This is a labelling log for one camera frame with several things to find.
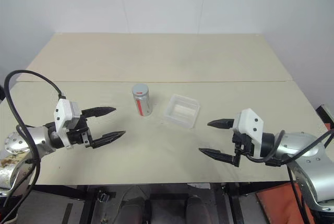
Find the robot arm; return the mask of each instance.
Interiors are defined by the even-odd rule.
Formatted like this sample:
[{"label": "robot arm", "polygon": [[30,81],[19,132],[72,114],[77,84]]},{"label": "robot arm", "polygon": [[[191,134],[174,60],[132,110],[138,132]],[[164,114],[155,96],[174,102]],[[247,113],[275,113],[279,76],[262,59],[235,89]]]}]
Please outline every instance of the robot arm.
[{"label": "robot arm", "polygon": [[274,136],[263,133],[264,122],[251,109],[243,110],[235,119],[216,120],[208,125],[232,128],[235,155],[207,148],[200,148],[201,152],[236,167],[240,165],[241,155],[267,166],[279,167],[286,164],[294,173],[316,221],[334,222],[334,164],[326,155],[324,144],[319,141],[333,133],[333,130],[319,139],[304,132],[287,134],[282,131]]},{"label": "robot arm", "polygon": [[[80,111],[77,103],[67,99],[59,99],[54,111],[55,121],[44,126],[28,127],[40,158],[55,152],[59,148],[73,148],[74,144],[98,148],[120,138],[125,131],[112,132],[101,138],[93,139],[87,125],[88,117],[99,117],[113,112],[116,108],[99,107]],[[14,202],[27,191],[32,174],[17,189],[15,187],[32,169],[32,155],[21,129],[11,133],[5,140],[5,149],[0,153],[0,201],[3,203],[8,195]],[[1,208],[2,216],[6,216],[14,204]]]}]

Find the red object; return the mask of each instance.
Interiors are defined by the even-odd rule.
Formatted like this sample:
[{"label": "red object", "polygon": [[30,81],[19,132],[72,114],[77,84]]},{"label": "red object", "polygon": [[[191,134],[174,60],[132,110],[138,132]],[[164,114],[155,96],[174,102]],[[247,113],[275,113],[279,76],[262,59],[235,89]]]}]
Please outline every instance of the red object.
[{"label": "red object", "polygon": [[[301,192],[296,189],[301,201]],[[272,189],[256,193],[271,224],[303,224],[291,184],[284,184]],[[313,216],[305,205],[308,219],[314,224]]]},{"label": "red object", "polygon": [[136,100],[136,101],[137,101],[137,105],[138,105],[139,114],[140,114],[141,116],[143,116],[143,114],[142,114],[142,109],[141,109],[141,104],[140,104],[140,100]]}]

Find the metal can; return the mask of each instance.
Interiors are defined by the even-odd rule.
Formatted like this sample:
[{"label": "metal can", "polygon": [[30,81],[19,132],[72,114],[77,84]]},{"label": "metal can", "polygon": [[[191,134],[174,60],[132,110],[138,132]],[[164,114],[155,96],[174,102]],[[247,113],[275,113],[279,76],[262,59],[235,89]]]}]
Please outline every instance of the metal can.
[{"label": "metal can", "polygon": [[148,95],[148,87],[145,84],[136,84],[132,87],[132,94],[136,102],[138,113],[141,116],[150,115],[152,106]]}]

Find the can lid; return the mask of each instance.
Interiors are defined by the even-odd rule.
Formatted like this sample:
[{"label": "can lid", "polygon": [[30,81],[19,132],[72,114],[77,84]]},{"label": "can lid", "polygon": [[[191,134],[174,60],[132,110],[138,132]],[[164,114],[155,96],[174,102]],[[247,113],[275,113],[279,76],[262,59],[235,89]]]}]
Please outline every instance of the can lid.
[{"label": "can lid", "polygon": [[132,87],[132,93],[135,96],[144,96],[148,93],[148,87],[145,84],[135,84]]}]

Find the white wall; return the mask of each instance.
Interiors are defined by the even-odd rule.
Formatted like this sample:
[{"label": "white wall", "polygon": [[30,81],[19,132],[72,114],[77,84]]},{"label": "white wall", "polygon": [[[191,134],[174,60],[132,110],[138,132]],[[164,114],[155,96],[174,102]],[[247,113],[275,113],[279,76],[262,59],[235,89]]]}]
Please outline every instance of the white wall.
[{"label": "white wall", "polygon": [[54,31],[263,33],[312,105],[334,109],[334,0],[0,0],[0,82]]}]

